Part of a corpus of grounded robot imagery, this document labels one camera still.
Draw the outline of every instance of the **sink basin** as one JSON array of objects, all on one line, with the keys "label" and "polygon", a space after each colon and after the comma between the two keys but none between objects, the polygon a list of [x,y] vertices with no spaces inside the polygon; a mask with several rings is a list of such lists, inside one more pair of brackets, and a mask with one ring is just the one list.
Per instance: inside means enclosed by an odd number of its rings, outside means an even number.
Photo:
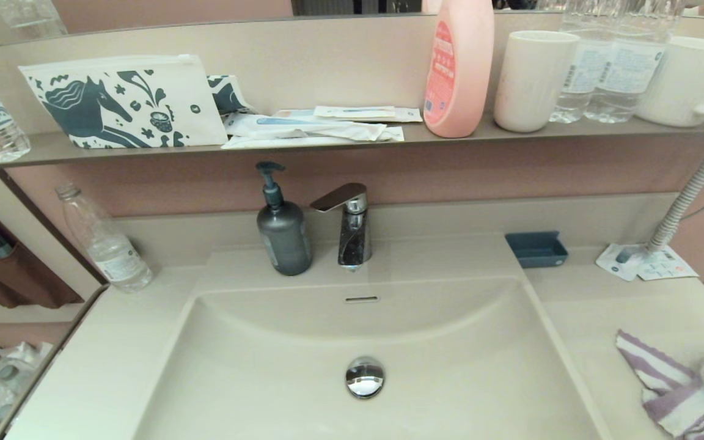
[{"label": "sink basin", "polygon": [[[525,276],[202,293],[135,438],[603,438],[554,335]],[[364,401],[360,356],[386,372]]]}]

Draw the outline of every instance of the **shelf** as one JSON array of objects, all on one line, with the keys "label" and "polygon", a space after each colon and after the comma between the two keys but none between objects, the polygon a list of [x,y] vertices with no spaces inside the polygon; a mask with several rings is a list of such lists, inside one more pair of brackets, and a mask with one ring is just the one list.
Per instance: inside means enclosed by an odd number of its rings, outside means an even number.
[{"label": "shelf", "polygon": [[422,123],[404,123],[406,142],[358,142],[326,147],[282,147],[246,148],[245,150],[223,150],[218,145],[182,148],[114,148],[113,150],[85,150],[77,148],[64,133],[34,134],[30,136],[32,150],[17,161],[0,164],[0,168],[28,167],[32,165],[66,164],[75,162],[106,161],[113,159],[145,158],[145,156],[199,155],[218,153],[284,153],[307,150],[350,150],[392,147],[423,147],[432,143],[458,145],[491,142],[513,142],[539,139],[572,139],[607,136],[704,136],[704,124],[695,128],[673,128],[645,122],[636,117],[626,123],[598,123],[592,120],[581,122],[549,123],[535,133],[512,133],[499,128],[491,114],[486,114],[472,136],[462,139],[444,139],[434,136]]}]

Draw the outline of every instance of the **sink overflow hole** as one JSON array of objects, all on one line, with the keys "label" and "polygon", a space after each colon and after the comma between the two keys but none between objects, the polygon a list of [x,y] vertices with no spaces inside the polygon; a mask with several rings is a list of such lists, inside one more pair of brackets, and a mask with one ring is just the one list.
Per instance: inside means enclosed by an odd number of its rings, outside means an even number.
[{"label": "sink overflow hole", "polygon": [[358,303],[376,303],[380,300],[380,297],[357,297],[357,298],[347,298],[347,304],[358,304]]}]

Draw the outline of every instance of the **faucet handle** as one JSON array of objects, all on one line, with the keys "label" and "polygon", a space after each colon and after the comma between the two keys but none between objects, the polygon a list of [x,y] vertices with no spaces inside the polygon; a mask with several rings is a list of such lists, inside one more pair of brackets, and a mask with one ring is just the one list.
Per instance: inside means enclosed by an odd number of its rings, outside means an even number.
[{"label": "faucet handle", "polygon": [[366,187],[362,183],[347,183],[316,199],[311,203],[311,208],[328,212],[344,205],[344,211],[350,214],[361,214],[369,208],[369,200],[365,192]]}]

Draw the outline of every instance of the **blue soap dish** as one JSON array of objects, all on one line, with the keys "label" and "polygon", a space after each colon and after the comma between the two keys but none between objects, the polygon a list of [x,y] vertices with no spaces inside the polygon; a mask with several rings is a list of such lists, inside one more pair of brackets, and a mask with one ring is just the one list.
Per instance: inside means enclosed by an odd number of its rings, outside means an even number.
[{"label": "blue soap dish", "polygon": [[556,267],[570,256],[559,242],[559,231],[511,233],[505,239],[522,268]]}]

